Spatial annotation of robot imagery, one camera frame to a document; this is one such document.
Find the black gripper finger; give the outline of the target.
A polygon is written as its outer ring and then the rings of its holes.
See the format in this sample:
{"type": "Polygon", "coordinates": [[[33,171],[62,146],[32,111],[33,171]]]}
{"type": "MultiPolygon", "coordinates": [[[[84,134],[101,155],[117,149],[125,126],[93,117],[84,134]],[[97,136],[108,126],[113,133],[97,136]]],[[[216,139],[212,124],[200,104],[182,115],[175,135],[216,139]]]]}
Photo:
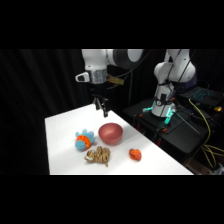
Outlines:
{"type": "Polygon", "coordinates": [[[108,99],[102,98],[101,107],[105,118],[108,117],[108,103],[108,99]]]}
{"type": "Polygon", "coordinates": [[[100,109],[101,109],[101,103],[100,103],[100,100],[99,100],[98,97],[95,97],[95,98],[94,98],[93,103],[94,103],[95,106],[96,106],[96,110],[100,110],[100,109]]]}

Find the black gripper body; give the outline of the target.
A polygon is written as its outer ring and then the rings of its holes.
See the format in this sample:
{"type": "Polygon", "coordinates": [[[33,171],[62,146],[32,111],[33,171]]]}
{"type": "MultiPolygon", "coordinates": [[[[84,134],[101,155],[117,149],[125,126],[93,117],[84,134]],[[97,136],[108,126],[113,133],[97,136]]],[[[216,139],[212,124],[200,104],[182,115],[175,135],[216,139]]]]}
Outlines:
{"type": "Polygon", "coordinates": [[[107,93],[107,84],[106,83],[91,84],[90,89],[91,89],[91,94],[94,97],[96,97],[96,96],[102,97],[102,98],[106,97],[106,93],[107,93]]]}

